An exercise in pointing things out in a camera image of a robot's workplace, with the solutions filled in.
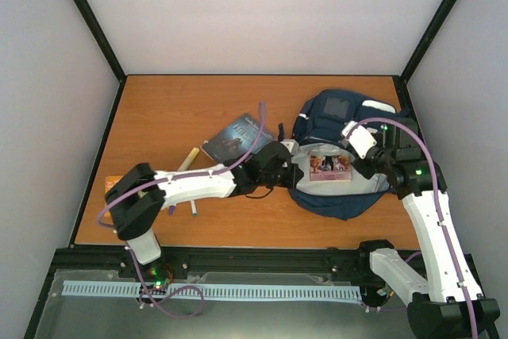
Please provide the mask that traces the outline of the dark blue Wuthering Heights book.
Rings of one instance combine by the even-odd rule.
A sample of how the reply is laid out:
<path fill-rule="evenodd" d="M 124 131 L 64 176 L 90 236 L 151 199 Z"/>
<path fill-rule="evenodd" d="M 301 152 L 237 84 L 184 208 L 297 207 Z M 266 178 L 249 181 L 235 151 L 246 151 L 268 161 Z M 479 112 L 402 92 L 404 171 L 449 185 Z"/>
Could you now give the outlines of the dark blue Wuthering Heights book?
<path fill-rule="evenodd" d="M 242 114 L 223 130 L 204 141 L 201 150 L 217 163 L 243 156 L 256 139 L 260 123 L 251 114 Z"/>

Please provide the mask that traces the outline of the navy blue student backpack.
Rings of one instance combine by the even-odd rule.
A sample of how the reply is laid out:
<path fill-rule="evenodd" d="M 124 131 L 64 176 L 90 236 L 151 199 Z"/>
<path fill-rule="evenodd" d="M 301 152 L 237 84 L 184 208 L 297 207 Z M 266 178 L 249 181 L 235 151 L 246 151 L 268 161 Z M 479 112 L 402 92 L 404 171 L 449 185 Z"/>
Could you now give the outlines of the navy blue student backpack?
<path fill-rule="evenodd" d="M 347 221 L 360 216 L 390 191 L 387 177 L 378 174 L 365 179 L 352 167 L 350 182 L 311 182 L 310 156 L 348 156 L 352 165 L 356 155 L 342 143 L 341 135 L 348 122 L 408 114 L 407 108 L 397 111 L 388 103 L 342 89 L 325 90 L 306 101 L 292 130 L 292 139 L 299 144 L 292 162 L 304 177 L 288 191 L 290 197 L 301 208 L 326 218 Z"/>

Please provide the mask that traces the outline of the Taming of the Shrew book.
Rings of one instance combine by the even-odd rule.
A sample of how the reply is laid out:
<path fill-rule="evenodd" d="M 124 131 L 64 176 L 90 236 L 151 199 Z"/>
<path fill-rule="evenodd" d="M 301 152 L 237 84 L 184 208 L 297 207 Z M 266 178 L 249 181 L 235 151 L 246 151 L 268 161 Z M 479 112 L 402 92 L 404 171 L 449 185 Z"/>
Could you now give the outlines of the Taming of the Shrew book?
<path fill-rule="evenodd" d="M 350 182 L 352 165 L 348 156 L 310 156 L 311 182 Z"/>

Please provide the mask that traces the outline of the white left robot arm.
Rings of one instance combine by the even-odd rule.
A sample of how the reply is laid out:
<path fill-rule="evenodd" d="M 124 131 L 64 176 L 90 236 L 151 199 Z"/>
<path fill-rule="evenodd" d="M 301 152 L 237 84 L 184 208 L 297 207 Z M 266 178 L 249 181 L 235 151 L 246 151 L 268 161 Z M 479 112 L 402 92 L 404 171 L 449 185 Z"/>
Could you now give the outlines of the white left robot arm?
<path fill-rule="evenodd" d="M 98 223 L 126 243 L 141 272 L 157 277 L 165 258 L 152 226 L 161 210 L 204 198 L 250 195 L 259 187 L 293 189 L 303 178 L 292 162 L 297 149 L 294 140 L 272 141 L 256 154 L 189 171 L 154 171 L 138 164 L 106 192 Z"/>

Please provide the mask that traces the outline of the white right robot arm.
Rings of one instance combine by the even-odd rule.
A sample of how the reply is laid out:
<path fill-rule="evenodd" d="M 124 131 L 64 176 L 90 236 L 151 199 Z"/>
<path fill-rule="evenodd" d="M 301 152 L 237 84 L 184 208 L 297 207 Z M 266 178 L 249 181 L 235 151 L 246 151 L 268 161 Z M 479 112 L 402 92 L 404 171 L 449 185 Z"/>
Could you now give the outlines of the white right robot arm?
<path fill-rule="evenodd" d="M 447 185 L 438 164 L 423 148 L 399 161 L 395 150 L 368 144 L 355 148 L 353 167 L 370 178 L 384 174 L 402 201 L 417 234 L 425 274 L 390 248 L 370 253 L 370 269 L 406 305 L 417 338 L 477 338 L 500 315 L 484 295 L 465 259 L 449 210 Z"/>

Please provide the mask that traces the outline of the green capped white marker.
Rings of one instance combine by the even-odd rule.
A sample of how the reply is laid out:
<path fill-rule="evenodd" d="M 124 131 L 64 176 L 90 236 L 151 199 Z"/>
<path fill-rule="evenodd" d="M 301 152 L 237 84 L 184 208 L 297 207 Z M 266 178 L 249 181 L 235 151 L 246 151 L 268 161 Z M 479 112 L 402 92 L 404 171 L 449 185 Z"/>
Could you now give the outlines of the green capped white marker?
<path fill-rule="evenodd" d="M 191 207 L 192 216 L 193 217 L 197 217 L 198 216 L 198 210 L 197 210 L 197 205 L 196 205 L 195 200 L 191 200 L 190 201 L 190 207 Z"/>

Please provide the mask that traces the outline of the orange green picture book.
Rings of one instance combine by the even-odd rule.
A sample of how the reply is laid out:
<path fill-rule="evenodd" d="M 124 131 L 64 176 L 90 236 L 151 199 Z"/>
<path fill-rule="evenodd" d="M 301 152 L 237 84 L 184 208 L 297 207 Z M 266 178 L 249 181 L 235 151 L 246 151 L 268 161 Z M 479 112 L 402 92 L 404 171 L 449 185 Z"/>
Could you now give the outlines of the orange green picture book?
<path fill-rule="evenodd" d="M 122 178 L 122 175 L 111 175 L 105 179 L 105 192 L 109 192 Z"/>

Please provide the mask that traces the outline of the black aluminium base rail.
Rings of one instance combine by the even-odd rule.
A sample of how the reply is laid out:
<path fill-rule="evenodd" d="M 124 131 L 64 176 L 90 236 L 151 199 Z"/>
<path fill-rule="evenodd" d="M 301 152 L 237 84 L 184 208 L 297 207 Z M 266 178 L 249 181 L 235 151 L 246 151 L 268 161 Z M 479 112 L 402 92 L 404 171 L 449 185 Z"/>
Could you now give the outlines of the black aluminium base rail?
<path fill-rule="evenodd" d="M 175 279 L 207 272 L 306 273 L 334 281 L 378 283 L 367 257 L 355 249 L 266 249 L 164 247 L 162 256 L 141 267 L 149 279 L 170 273 Z M 76 245 L 55 251 L 49 271 L 114 270 L 135 276 L 133 260 L 122 246 Z"/>

